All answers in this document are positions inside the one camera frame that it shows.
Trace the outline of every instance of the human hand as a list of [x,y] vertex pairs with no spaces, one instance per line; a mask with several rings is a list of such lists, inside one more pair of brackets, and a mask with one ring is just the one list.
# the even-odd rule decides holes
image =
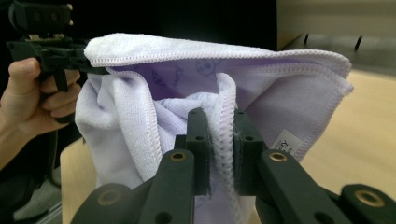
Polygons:
[[34,58],[12,63],[8,72],[0,107],[0,119],[6,127],[17,128],[21,137],[30,140],[67,125],[55,119],[75,112],[81,90],[78,70],[65,70],[68,92],[57,90],[53,76],[39,82],[40,64]]

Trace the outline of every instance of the finger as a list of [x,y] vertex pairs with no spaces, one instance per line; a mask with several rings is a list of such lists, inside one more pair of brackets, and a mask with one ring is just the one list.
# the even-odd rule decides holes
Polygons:
[[81,91],[81,87],[77,83],[74,83],[70,85],[68,89],[68,92],[58,91],[54,93],[41,103],[41,107],[46,110],[54,110],[76,101],[79,92]]
[[35,58],[12,63],[8,67],[8,90],[17,95],[24,95],[33,90],[40,75],[40,63]]
[[76,111],[77,100],[70,102],[62,107],[53,109],[50,114],[53,118],[64,118]]
[[[67,85],[77,82],[80,78],[78,70],[64,70],[64,72],[66,74]],[[41,83],[41,91],[44,93],[54,93],[57,90],[54,76],[50,76]]]

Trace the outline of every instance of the wooden table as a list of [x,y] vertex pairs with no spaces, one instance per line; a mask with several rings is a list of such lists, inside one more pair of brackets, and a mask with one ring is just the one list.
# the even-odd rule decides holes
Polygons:
[[[353,70],[355,89],[335,110],[325,133],[302,161],[322,187],[335,193],[362,183],[396,199],[396,78]],[[63,223],[94,190],[89,149],[78,140],[61,155]],[[250,224],[258,224],[257,214]]]

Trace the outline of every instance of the brass insert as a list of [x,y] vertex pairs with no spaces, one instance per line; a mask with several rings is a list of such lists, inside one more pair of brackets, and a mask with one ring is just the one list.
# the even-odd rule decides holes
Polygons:
[[273,161],[286,161],[288,159],[284,154],[282,154],[280,152],[271,153],[270,158]]
[[175,152],[171,154],[172,161],[184,161],[187,159],[187,155],[182,152]]
[[115,189],[108,189],[98,197],[98,203],[102,206],[109,206],[120,199],[120,192]]
[[362,203],[365,203],[372,207],[383,207],[385,206],[384,200],[376,193],[367,189],[358,189],[355,191],[356,198]]

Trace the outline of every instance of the microfiber towel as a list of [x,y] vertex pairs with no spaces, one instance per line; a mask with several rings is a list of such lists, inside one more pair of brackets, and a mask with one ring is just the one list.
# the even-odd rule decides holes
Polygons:
[[211,195],[196,196],[194,223],[248,223],[254,197],[239,196],[233,176],[233,113],[245,111],[265,144],[301,161],[335,108],[353,90],[349,60],[316,49],[267,49],[111,34],[84,50],[94,67],[76,107],[91,150],[97,186],[133,189],[155,176],[187,114],[201,107],[213,146]]

